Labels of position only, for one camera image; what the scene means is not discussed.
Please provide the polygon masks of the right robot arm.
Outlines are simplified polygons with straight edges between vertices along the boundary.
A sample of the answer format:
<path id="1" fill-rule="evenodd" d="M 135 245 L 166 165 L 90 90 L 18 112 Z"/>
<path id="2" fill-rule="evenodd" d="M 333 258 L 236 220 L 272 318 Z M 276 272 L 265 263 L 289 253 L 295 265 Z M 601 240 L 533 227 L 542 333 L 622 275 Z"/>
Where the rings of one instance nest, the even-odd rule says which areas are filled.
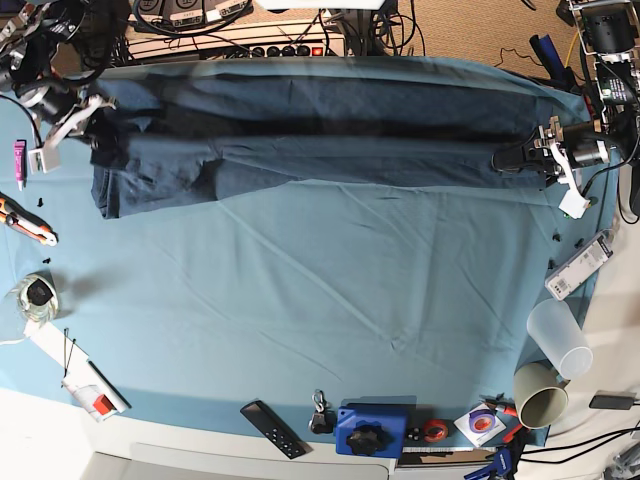
<path id="1" fill-rule="evenodd" d="M 82 28 L 94 17 L 102 22 L 97 33 L 104 41 L 101 57 L 80 77 L 62 76 L 53 67 L 59 46 L 74 40 L 87 43 Z M 26 115 L 37 146 L 45 144 L 40 122 L 51 126 L 51 134 L 68 125 L 63 138 L 76 138 L 94 149 L 117 142 L 117 132 L 103 112 L 113 104 L 104 97 L 97 97 L 102 104 L 88 118 L 72 116 L 89 110 L 91 85 L 111 66 L 118 33 L 117 9 L 108 1 L 26 1 L 1 27 L 1 97 Z"/>

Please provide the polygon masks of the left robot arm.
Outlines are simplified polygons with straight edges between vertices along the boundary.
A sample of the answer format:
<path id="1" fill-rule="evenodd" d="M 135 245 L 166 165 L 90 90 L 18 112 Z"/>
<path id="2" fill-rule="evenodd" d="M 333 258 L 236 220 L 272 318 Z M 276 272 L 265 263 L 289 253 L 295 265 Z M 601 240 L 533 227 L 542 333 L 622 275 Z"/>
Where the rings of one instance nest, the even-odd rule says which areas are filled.
<path id="1" fill-rule="evenodd" d="M 637 1 L 562 1 L 573 17 L 584 75 L 583 91 L 593 119 L 563 126 L 552 118 L 529 138 L 496 153 L 492 167 L 518 173 L 532 170 L 547 178 L 559 177 L 561 167 L 552 160 L 553 142 L 574 168 L 609 161 L 616 148 L 629 165 L 629 205 L 639 202 L 639 3 Z"/>

